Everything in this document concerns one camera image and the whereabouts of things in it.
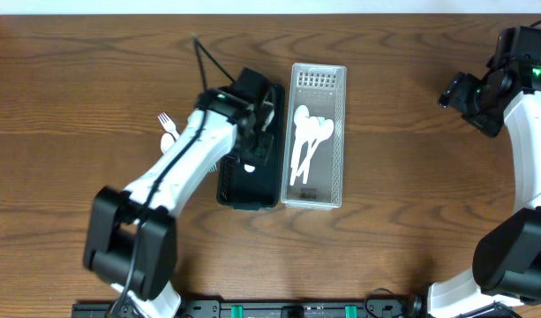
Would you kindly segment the white thin spoon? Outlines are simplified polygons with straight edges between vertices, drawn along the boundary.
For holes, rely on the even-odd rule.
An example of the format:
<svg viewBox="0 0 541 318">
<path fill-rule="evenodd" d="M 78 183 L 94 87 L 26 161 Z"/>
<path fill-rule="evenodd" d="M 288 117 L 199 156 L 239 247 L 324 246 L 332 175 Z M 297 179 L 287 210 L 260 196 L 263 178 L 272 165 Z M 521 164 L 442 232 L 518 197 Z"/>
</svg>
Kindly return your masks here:
<svg viewBox="0 0 541 318">
<path fill-rule="evenodd" d="M 312 120 L 309 115 L 309 110 L 305 105 L 300 105 L 294 113 L 294 124 L 296 126 L 294 146 L 290 159 L 291 173 L 289 177 L 289 185 L 293 186 L 297 179 L 297 173 L 300 167 L 300 156 L 302 147 L 308 141 L 309 130 L 312 125 Z"/>
<path fill-rule="evenodd" d="M 314 126 L 312 128 L 306 157 L 297 170 L 297 176 L 303 176 L 304 184 L 308 182 L 311 160 L 319 144 L 327 140 L 334 131 L 334 121 L 332 119 L 324 119 L 323 117 L 316 117 L 316 119 L 318 120 L 319 126 Z"/>
<path fill-rule="evenodd" d="M 289 184 L 291 186 L 295 184 L 297 176 L 302 171 L 307 170 L 315 152 L 315 147 L 312 143 L 321 135 L 321 128 L 324 122 L 325 119 L 323 117 L 304 117 L 298 120 L 292 158 L 290 161 L 291 173 Z M 300 155 L 305 143 L 308 143 L 308 149 L 305 159 L 300 163 Z"/>
</svg>

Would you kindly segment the white fork long handle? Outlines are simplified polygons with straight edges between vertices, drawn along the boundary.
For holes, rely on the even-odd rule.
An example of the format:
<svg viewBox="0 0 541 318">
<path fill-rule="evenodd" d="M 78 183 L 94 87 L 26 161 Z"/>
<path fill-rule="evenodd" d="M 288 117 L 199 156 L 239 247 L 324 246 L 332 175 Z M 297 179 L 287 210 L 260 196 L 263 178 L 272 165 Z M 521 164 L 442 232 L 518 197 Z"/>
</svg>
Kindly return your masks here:
<svg viewBox="0 0 541 318">
<path fill-rule="evenodd" d="M 179 139 L 179 132 L 177 130 L 177 125 L 176 123 L 171 119 L 171 117 L 166 113 L 166 112 L 163 112 L 161 114 L 158 115 L 158 119 L 163 127 L 163 129 L 172 135 L 172 137 L 175 139 L 175 140 L 178 140 Z"/>
</svg>

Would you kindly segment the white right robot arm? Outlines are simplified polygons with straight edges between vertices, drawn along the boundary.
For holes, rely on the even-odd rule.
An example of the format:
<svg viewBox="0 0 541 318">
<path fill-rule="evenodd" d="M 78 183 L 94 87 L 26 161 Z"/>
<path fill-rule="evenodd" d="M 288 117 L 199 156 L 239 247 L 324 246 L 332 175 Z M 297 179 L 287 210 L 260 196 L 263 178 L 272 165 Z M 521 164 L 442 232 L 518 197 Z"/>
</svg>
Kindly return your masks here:
<svg viewBox="0 0 541 318">
<path fill-rule="evenodd" d="M 470 269 L 432 284 L 431 317 L 541 304 L 541 65 L 512 63 L 484 79 L 458 74 L 440 105 L 494 137 L 507 128 L 515 168 L 512 215 L 477 244 Z"/>
</svg>

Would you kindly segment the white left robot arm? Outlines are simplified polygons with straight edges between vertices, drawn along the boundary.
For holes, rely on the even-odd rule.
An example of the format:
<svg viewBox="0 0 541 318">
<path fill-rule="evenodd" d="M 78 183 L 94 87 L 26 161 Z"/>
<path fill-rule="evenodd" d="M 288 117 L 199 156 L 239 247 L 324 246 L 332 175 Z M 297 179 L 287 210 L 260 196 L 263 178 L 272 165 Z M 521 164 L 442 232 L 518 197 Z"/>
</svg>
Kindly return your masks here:
<svg viewBox="0 0 541 318">
<path fill-rule="evenodd" d="M 177 262 L 177 218 L 225 156 L 257 170 L 272 162 L 283 99 L 280 85 L 260 92 L 205 91 L 179 139 L 155 165 L 121 192 L 105 186 L 96 194 L 83 264 L 121 290 L 108 317 L 176 315 L 180 297 L 170 278 Z"/>
</svg>

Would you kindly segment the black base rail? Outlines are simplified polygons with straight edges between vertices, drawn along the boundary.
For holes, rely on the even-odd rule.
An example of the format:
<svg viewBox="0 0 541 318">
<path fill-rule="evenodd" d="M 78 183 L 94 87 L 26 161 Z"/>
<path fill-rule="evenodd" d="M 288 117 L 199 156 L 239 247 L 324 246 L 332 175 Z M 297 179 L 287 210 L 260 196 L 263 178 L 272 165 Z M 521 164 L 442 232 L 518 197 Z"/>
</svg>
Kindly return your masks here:
<svg viewBox="0 0 541 318">
<path fill-rule="evenodd" d="M 218 301 L 217 299 L 195 299 L 184 301 L 171 317 L 176 318 L 398 318 L 432 317 L 426 313 L 424 298 L 414 296 L 410 301 L 395 297 L 367 297 L 363 301 L 326 302 L 277 302 L 277 301 Z M 145 317 L 136 305 L 123 305 L 120 314 L 109 314 L 113 303 L 79 302 L 71 308 L 72 318 L 100 317 Z M 492 304 L 472 313 L 458 317 L 509 318 L 521 316 L 512 308 Z"/>
</svg>

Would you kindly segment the white thick-handled spoon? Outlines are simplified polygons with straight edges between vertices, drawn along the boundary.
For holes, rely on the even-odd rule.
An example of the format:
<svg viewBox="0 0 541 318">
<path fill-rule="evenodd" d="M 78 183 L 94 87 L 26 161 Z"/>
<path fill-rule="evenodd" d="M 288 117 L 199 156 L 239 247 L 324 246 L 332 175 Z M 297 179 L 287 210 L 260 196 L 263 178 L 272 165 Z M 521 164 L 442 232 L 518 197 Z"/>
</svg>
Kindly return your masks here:
<svg viewBox="0 0 541 318">
<path fill-rule="evenodd" d="M 160 145 L 161 152 L 163 154 L 168 152 L 169 149 L 175 144 L 175 142 L 176 142 L 176 139 L 171 133 L 169 132 L 164 133 L 161 137 L 161 145 Z"/>
</svg>

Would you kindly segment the clear plastic basket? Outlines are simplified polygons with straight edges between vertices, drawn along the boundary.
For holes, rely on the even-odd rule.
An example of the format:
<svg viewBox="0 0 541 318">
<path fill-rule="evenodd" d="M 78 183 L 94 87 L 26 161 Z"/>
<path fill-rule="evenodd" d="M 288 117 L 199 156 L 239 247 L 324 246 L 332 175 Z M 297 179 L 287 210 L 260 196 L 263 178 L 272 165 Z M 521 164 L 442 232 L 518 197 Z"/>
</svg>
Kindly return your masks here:
<svg viewBox="0 0 541 318">
<path fill-rule="evenodd" d="M 285 119 L 285 144 L 281 201 L 290 208 L 331 210 L 342 205 L 344 128 L 347 68 L 341 65 L 295 63 L 291 70 L 289 102 Z M 290 159 L 294 146 L 294 113 L 305 105 L 310 117 L 334 121 L 333 134 L 321 142 L 312 157 L 309 178 L 289 185 Z M 308 143 L 302 147 L 305 159 Z"/>
</svg>

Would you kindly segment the dark green plastic basket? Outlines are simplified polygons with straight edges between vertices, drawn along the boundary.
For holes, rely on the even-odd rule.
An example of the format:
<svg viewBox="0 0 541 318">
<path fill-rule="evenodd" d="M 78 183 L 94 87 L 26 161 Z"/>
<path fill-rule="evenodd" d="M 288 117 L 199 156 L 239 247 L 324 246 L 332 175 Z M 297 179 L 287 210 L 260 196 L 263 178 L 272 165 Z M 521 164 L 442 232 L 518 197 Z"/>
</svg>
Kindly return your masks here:
<svg viewBox="0 0 541 318">
<path fill-rule="evenodd" d="M 217 201 L 235 210 L 270 209 L 276 206 L 282 182 L 282 160 L 284 147 L 284 100 L 285 89 L 274 84 L 276 92 L 275 115 L 267 131 L 274 137 L 273 146 L 266 165 L 247 172 L 242 164 L 231 157 L 220 160 Z"/>
</svg>

